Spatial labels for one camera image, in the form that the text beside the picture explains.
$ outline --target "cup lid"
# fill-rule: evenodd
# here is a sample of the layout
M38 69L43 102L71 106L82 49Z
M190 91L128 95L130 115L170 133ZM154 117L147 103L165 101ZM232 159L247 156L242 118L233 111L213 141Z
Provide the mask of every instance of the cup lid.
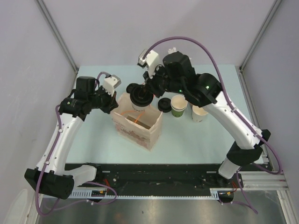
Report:
M171 100L169 98L162 98L158 102L158 109L163 113L168 113L171 111Z

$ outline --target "metal frame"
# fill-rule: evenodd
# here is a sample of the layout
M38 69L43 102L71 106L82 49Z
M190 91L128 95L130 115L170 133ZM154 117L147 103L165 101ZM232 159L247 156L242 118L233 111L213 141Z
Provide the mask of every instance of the metal frame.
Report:
M57 28L53 18L51 17L49 10L47 9L44 1L43 0L35 0L35 1L37 3L38 7L40 8L43 16L45 17L59 46L61 47L62 51L64 52L65 56L67 57L68 62L70 63L71 67L77 74L78 67L76 66L75 61L74 61L73 57L71 56L60 32L58 31L58 28ZM248 88L247 88L247 85L246 85L246 82L245 82L242 72L243 72L245 66L247 65L250 57L252 56L254 50L256 49L258 43L262 39L262 36L264 35L270 22L272 21L274 15L278 11L278 8L281 5L282 1L283 0L276 0L274 2L269 13L267 14L265 21L263 22L258 34L256 35L249 51L247 52L240 68L237 68L238 77L240 80L242 91L245 96L246 104L249 109L250 117L251 117L253 124L256 126L259 126L258 118L255 113L254 105L252 103L252 100L251 100L251 97L250 97L250 94L249 94L249 91L248 91ZM264 148L263 159L264 159L265 163L269 162L269 159L267 157L266 148ZM288 224L299 223L299 218L298 218L298 215L296 214L296 211L294 210L295 207L292 202L292 198L290 196L290 192L289 192L288 185L286 183L284 175L274 176L274 175L270 175L266 172L256 172L256 171L254 171L254 172L243 171L243 172L240 172L240 174L242 175L242 178L243 178L243 184L244 184L245 190L276 190L278 193L280 203L281 203L287 223ZM217 194L216 192L218 190L223 191L223 190L231 190L231 189L223 189L223 188L222 189L210 189L211 196L208 196L208 198L205 198L205 197L182 197L181 199L192 199L192 200L194 200L194 199L214 199L214 200L217 200L218 197L215 197L215 195ZM76 188L76 189L74 189L71 197L72 198L86 198L86 196L88 196L91 191L92 190L89 188ZM179 197L173 198L173 197L152 197L152 196L148 196L148 197L134 197L134 196L133 197L125 197L124 196L121 198L124 198L124 199L145 199L145 198L147 198L147 199L179 199ZM26 222L27 224L34 224L36 222L37 211L35 209L35 201L34 200L31 205L30 213L28 214L27 217L28 217L27 222Z
M274 15L276 14L277 10L279 9L279 6L281 5L281 3L283 2L283 0L275 0L275 2L273 3L270 11L268 12L261 28L259 29L252 45L249 48L249 51L247 52L244 60L241 63L240 69L241 71L244 70L245 66L247 65L248 60L250 59L250 57L252 56L254 50L256 49L258 43L260 42L260 40L262 39L262 36L264 35L265 31L267 30L269 24L271 23L272 19L274 18Z
M65 41L63 40L47 6L45 5L43 0L35 0L38 8L41 10L47 24L49 25L50 30L52 31L55 39L57 40L58 45L60 46L61 50L63 51L64 55L66 56L68 62L70 63L71 67L73 68L74 72L77 74L79 68L77 67L68 47L66 46Z

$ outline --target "green paper cup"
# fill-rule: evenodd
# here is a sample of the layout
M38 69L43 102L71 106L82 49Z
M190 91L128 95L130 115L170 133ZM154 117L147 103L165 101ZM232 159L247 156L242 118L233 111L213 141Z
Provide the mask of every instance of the green paper cup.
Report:
M176 95L171 98L171 113L174 117L179 118L183 115L188 101L181 95Z

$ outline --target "orange wire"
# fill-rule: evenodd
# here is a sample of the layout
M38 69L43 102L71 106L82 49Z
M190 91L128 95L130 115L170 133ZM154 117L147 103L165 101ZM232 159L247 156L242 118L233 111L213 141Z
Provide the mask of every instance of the orange wire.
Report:
M107 180L107 179L104 179L104 182L106 183L106 185L107 185L107 186L109 186L109 187L110 187L110 184L109 184L109 182L108 182L108 180Z
M145 111L143 111L141 114L139 114L139 116L137 117L136 121L134 122L136 124L136 122L139 120L139 118L145 113Z
M125 112L122 112L121 115L123 115L125 113L129 113L129 112L138 112L138 111L125 111Z
M232 184L233 184L233 187L235 188L234 192L236 192L236 191L238 190L238 187L237 187L237 185L235 184L235 182L232 182Z

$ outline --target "floor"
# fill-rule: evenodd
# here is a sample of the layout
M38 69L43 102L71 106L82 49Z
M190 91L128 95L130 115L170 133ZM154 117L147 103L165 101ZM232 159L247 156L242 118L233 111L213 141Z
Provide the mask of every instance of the floor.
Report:
M223 205L216 200L124 200L109 205L78 203L55 211L48 217L39 217L36 224L285 224L276 191L247 193L258 210L256 215L241 205ZM62 207L75 199L61 201ZM241 192L234 201L244 202ZM54 199L43 200L52 206Z

